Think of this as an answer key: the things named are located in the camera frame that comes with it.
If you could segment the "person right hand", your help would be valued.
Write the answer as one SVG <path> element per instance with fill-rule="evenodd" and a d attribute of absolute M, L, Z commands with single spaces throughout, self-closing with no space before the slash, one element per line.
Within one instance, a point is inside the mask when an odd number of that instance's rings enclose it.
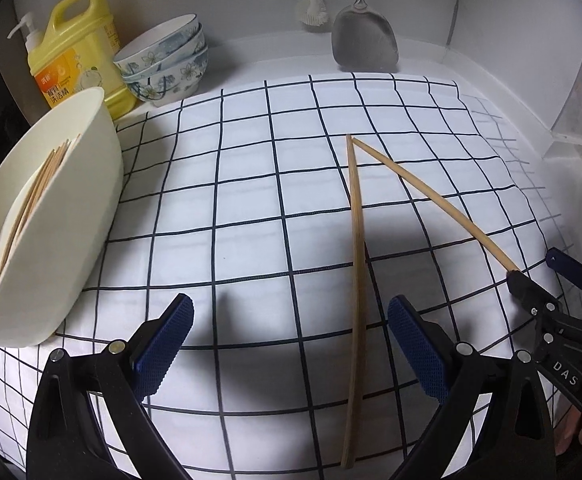
<path fill-rule="evenodd" d="M 564 454 L 576 444 L 582 447 L 582 412 L 562 393 L 556 394 L 553 422 L 556 455 Z"/>

